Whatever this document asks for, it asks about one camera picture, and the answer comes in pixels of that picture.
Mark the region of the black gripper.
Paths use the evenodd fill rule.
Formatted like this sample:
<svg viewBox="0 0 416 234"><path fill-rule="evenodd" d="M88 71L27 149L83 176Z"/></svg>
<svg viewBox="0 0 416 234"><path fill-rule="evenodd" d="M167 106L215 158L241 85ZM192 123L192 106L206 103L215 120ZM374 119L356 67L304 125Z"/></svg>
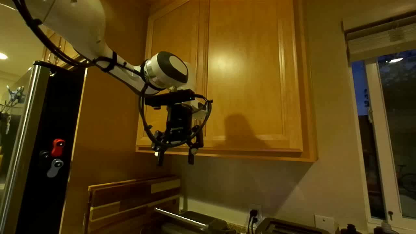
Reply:
<svg viewBox="0 0 416 234"><path fill-rule="evenodd" d="M166 149L187 145L187 163L193 166L197 149L202 147L201 123L193 121L193 108L188 105L174 105L167 107L167 118L163 132L154 133L155 166L163 166Z"/></svg>

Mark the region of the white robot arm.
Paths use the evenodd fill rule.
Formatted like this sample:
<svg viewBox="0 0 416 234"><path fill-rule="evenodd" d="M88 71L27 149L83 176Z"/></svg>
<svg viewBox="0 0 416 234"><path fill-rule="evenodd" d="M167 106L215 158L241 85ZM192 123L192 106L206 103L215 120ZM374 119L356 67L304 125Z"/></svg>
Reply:
<svg viewBox="0 0 416 234"><path fill-rule="evenodd" d="M103 41L105 12L100 0L11 0L29 30L57 58L70 66L79 63L64 55L41 32L48 28L59 34L84 59L113 76L139 95L141 108L167 110L162 132L142 127L152 142L158 162L174 147L185 145L187 159L193 160L202 147L202 127L193 121L198 112L207 115L211 102L183 86L188 82L188 68L178 56L161 51L139 66L131 66Z"/></svg>

